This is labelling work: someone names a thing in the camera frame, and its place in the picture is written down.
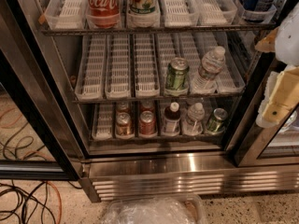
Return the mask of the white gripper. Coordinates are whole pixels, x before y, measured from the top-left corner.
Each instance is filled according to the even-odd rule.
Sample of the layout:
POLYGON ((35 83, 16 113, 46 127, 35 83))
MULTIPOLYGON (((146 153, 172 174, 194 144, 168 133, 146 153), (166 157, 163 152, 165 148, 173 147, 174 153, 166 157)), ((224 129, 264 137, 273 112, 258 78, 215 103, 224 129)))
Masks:
MULTIPOLYGON (((255 49, 275 51, 278 28, 261 39, 255 49)), ((261 128, 278 125, 299 103, 299 67, 288 65, 282 72, 271 72, 267 79, 264 98, 258 109, 256 124, 261 128)))

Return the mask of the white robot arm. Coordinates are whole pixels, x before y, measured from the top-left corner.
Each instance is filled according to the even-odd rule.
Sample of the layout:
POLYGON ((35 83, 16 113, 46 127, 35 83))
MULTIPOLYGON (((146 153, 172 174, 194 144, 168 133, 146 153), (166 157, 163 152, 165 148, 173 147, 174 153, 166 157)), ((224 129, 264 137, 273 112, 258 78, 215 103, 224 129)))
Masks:
POLYGON ((278 125, 299 103, 299 3, 279 27, 260 40, 255 49, 274 52, 286 64, 282 72, 271 72, 266 82, 256 124, 261 128, 278 125))

